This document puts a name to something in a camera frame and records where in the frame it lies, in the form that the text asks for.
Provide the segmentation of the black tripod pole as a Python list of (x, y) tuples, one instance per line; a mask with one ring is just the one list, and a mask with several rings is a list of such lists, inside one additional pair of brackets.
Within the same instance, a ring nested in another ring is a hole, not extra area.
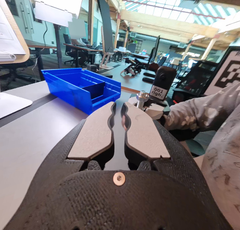
[(57, 59), (58, 59), (58, 68), (62, 69), (62, 52), (61, 52), (61, 43), (59, 35), (59, 25), (53, 24), (56, 37), (56, 47), (57, 47)]

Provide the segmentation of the wooden top desk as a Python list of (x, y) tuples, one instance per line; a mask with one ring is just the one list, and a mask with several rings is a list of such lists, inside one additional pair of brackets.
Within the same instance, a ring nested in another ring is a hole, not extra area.
[(25, 42), (26, 42), (28, 48), (34, 48), (34, 50), (30, 50), (30, 54), (35, 55), (35, 57), (36, 57), (35, 66), (38, 67), (40, 80), (44, 81), (45, 79), (44, 79), (44, 76), (42, 73), (44, 66), (43, 66), (43, 60), (42, 60), (41, 55), (43, 55), (44, 49), (57, 49), (57, 47), (48, 45), (48, 44), (44, 44), (44, 43), (40, 43), (40, 42), (35, 42), (33, 40), (28, 40), (28, 39), (25, 39)]
[(73, 55), (71, 56), (73, 60), (66, 61), (64, 62), (64, 64), (66, 64), (67, 62), (73, 62), (73, 64), (75, 64), (75, 67), (82, 67), (88, 63), (93, 65), (95, 63), (95, 56), (97, 54), (103, 53), (102, 49), (93, 49), (86, 46), (72, 45), (66, 43), (64, 43), (64, 45), (66, 46), (65, 55)]

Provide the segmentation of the silver steel bolt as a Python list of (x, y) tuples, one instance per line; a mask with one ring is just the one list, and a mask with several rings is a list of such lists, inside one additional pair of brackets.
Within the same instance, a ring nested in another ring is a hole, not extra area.
[(139, 109), (142, 109), (143, 106), (144, 106), (144, 102), (140, 102), (140, 108), (139, 108)]

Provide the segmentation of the black mesh office chair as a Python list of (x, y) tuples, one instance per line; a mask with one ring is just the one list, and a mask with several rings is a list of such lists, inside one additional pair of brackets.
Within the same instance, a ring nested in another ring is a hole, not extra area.
[(218, 63), (206, 60), (198, 61), (189, 73), (182, 77), (173, 89), (173, 102), (180, 103), (202, 97), (218, 71)]

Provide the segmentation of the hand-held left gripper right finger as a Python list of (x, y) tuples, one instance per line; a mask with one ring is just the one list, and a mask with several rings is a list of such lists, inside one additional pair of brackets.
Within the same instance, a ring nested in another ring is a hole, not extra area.
[(124, 153), (129, 161), (171, 158), (154, 121), (147, 113), (125, 102), (121, 114), (126, 128)]

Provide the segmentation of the dark brown chair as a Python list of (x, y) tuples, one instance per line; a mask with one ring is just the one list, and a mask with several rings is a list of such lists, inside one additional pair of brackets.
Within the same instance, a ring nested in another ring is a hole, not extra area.
[(149, 64), (148, 70), (157, 73), (157, 70), (159, 69), (159, 65), (157, 63), (151, 63)]

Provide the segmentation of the black bin divider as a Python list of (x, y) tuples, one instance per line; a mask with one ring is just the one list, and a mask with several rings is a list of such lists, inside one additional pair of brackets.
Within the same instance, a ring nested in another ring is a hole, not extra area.
[(91, 99), (100, 97), (104, 93), (105, 82), (83, 87), (82, 89), (90, 93)]

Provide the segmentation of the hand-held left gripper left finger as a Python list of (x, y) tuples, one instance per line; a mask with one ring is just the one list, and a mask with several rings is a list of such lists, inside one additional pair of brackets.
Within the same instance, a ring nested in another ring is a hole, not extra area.
[(115, 102), (109, 102), (89, 115), (67, 158), (70, 160), (92, 160), (114, 142), (113, 130)]

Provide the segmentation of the black and white tag board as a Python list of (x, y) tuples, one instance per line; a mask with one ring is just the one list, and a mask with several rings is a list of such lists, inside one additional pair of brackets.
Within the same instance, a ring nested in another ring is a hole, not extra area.
[(223, 88), (240, 81), (240, 47), (231, 46), (225, 52), (217, 67), (217, 73), (204, 92), (205, 96), (217, 93)]

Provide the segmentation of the white panel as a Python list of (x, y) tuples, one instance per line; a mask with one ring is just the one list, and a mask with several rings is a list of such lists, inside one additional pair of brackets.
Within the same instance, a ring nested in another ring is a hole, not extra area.
[(56, 7), (49, 6), (43, 2), (35, 2), (35, 18), (50, 22), (56, 25), (68, 27), (68, 22), (76, 19), (76, 14), (72, 14), (67, 10), (61, 10)]

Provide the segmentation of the black monitor on stand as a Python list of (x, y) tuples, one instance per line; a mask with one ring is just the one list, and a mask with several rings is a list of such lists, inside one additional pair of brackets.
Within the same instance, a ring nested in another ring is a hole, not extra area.
[(160, 36), (157, 37), (156, 42), (155, 42), (155, 46), (153, 47), (153, 49), (150, 53), (149, 60), (148, 60), (148, 70), (150, 69), (150, 64), (155, 61), (155, 57), (156, 57), (156, 54), (157, 54), (157, 51), (158, 51), (159, 42), (160, 42)]

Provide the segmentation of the black panel on wooden stand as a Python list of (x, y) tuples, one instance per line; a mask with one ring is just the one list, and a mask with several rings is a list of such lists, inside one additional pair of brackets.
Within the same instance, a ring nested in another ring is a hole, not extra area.
[(100, 69), (111, 70), (113, 67), (107, 66), (110, 56), (114, 55), (113, 46), (113, 35), (112, 35), (112, 25), (110, 17), (110, 7), (105, 0), (97, 0), (99, 9), (102, 17), (102, 47), (103, 47), (103, 57), (100, 64)]

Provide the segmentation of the person's right forearm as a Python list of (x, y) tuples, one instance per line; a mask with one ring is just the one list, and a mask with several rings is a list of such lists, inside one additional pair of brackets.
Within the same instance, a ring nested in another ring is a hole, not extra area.
[(167, 130), (239, 132), (240, 83), (225, 87), (216, 94), (175, 104), (159, 122)]

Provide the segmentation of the wooden board with paper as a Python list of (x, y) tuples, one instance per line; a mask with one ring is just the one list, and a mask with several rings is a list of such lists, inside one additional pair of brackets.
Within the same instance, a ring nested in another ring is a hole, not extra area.
[(31, 32), (27, 20), (25, 0), (15, 0), (19, 16), (12, 15), (5, 0), (0, 0), (0, 63), (22, 63), (30, 51), (25, 39)]

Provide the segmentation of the black wall sign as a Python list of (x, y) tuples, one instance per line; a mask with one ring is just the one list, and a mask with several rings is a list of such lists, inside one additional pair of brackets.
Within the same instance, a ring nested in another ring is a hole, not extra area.
[(14, 16), (19, 16), (18, 10), (17, 10), (17, 6), (16, 6), (16, 1), (15, 0), (5, 0), (12, 15)]

